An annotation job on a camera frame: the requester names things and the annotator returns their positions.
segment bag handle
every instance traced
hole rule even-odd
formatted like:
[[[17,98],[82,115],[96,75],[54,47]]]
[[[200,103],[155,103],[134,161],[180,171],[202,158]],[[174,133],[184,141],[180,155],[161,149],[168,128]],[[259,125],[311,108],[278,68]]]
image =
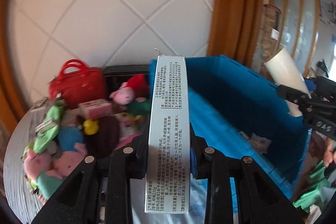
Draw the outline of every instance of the bag handle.
[[[58,79],[61,80],[62,78],[65,77],[66,73],[64,73],[64,71],[67,68],[78,68],[79,71],[85,75],[87,72],[87,69],[89,68],[82,60],[79,59],[71,59],[68,60],[67,62],[64,63],[64,65],[62,66],[61,70],[58,73]]]

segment cylindrical container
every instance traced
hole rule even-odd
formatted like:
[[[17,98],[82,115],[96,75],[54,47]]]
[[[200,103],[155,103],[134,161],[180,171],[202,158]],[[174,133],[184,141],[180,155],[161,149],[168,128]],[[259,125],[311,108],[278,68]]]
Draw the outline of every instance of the cylindrical container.
[[[276,84],[286,85],[310,96],[305,81],[286,48],[282,48],[273,58],[265,62],[265,66]],[[298,105],[288,101],[286,103],[292,116],[302,116]]]
[[[268,80],[272,80],[269,76],[264,62],[269,60],[276,54],[279,46],[279,18],[281,10],[273,5],[265,4],[265,17],[264,17],[264,32],[261,41],[262,50],[262,64],[260,68],[260,74]]]

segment white tube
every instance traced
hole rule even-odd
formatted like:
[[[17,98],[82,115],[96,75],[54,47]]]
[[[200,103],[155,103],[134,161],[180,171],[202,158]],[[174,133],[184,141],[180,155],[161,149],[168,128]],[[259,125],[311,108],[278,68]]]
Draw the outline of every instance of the white tube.
[[[286,48],[282,48],[273,58],[265,62],[265,66],[276,84],[286,85],[310,96],[305,81]],[[298,105],[287,100],[286,103],[292,116],[302,116]]]

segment blue plastic basket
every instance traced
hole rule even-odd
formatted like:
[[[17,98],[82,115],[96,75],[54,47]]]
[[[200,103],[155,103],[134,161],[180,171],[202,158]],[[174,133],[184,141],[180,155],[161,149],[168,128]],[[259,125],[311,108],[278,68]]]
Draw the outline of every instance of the blue plastic basket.
[[[224,55],[186,58],[186,65],[195,134],[226,156],[240,159],[250,155],[291,198],[310,141],[311,130],[302,117],[289,114],[274,84]],[[151,87],[155,70],[153,60]],[[271,139],[268,154],[259,155],[239,131]]]

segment small box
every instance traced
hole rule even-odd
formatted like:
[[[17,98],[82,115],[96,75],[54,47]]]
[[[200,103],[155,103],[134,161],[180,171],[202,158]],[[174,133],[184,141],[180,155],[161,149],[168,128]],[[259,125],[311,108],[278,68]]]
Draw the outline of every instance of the small box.
[[[105,99],[78,104],[79,113],[85,119],[97,120],[112,114],[112,104]]]
[[[46,108],[47,103],[48,103],[48,97],[43,97],[41,100],[38,100],[34,103],[30,111],[34,112]]]
[[[188,213],[189,196],[190,127],[185,58],[160,55],[149,129],[145,213]]]
[[[58,125],[58,121],[55,121],[54,118],[51,117],[36,127],[35,129],[36,135],[39,136],[44,132],[48,131],[49,129],[54,128],[56,125]]]

